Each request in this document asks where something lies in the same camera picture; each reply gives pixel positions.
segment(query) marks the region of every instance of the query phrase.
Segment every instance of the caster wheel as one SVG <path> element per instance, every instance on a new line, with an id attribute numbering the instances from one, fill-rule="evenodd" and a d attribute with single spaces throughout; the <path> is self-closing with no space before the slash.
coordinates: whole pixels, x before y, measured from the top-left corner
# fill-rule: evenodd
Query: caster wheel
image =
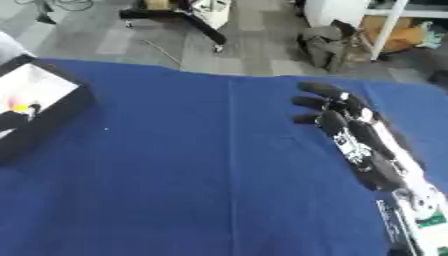
<path id="1" fill-rule="evenodd" d="M 126 26 L 127 28 L 133 28 L 133 27 L 134 27 L 134 24 L 132 24 L 132 21 L 130 21 L 130 20 L 126 20 L 126 21 L 124 22 L 124 24 L 125 24 L 125 26 Z"/>
<path id="2" fill-rule="evenodd" d="M 215 45 L 215 46 L 213 46 L 213 52 L 214 53 L 221 53 L 222 51 L 224 51 L 224 46 L 223 45 Z"/>

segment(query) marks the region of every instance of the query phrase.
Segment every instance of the blue fabric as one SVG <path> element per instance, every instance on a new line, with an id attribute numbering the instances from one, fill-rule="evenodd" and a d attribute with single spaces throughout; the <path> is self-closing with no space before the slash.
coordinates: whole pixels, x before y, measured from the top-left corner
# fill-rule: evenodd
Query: blue fabric
<path id="1" fill-rule="evenodd" d="M 385 255 L 374 195 L 318 129 L 290 122 L 309 78 L 52 62 L 97 103 L 0 169 L 0 255 Z M 387 115 L 448 191 L 441 91 L 320 80 Z"/>

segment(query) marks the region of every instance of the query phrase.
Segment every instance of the shelf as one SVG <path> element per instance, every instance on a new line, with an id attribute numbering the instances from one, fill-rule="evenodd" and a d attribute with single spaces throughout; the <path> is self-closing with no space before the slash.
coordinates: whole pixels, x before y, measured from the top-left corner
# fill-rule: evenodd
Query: shelf
<path id="1" fill-rule="evenodd" d="M 390 13 L 391 9 L 378 8 L 378 9 L 368 9 L 366 15 L 388 16 Z M 409 4 L 406 7 L 406 10 L 400 16 L 413 17 L 413 18 L 448 19 L 448 6 Z"/>

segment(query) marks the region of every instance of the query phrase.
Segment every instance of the white cabinet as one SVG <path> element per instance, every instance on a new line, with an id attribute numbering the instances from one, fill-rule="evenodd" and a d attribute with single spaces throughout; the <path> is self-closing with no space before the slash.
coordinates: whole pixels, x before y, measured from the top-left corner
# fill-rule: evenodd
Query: white cabinet
<path id="1" fill-rule="evenodd" d="M 338 19 L 359 27 L 370 0 L 307 0 L 305 16 L 312 27 L 327 26 Z"/>

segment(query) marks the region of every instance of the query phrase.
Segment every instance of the white cable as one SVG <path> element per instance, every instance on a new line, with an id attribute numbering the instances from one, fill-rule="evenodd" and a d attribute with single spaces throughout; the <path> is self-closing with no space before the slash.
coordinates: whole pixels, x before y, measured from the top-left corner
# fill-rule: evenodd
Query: white cable
<path id="1" fill-rule="evenodd" d="M 165 49 L 163 49 L 162 47 L 160 47 L 160 46 L 156 45 L 155 43 L 153 43 L 153 42 L 151 42 L 149 40 L 146 40 L 146 39 L 143 39 L 142 41 L 147 43 L 147 44 L 149 44 L 149 45 L 151 45 L 152 47 L 156 48 L 157 50 L 159 50 L 163 54 L 165 54 L 168 58 L 170 58 L 177 65 L 179 65 L 179 69 L 182 67 L 181 62 L 178 59 L 176 59 L 175 57 L 173 57 L 171 54 L 169 54 L 167 51 L 165 51 Z"/>

